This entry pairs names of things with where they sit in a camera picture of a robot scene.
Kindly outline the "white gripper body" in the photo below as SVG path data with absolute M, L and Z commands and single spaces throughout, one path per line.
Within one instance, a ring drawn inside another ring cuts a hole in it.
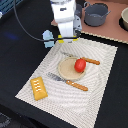
M 76 16 L 73 21 L 59 23 L 58 28 L 60 31 L 60 35 L 64 37 L 78 37 L 82 30 L 81 19 Z

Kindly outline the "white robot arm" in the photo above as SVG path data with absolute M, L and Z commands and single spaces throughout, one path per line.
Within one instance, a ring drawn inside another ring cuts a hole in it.
M 76 10 L 76 0 L 50 1 L 62 40 L 64 42 L 73 41 L 82 30 L 81 19 Z

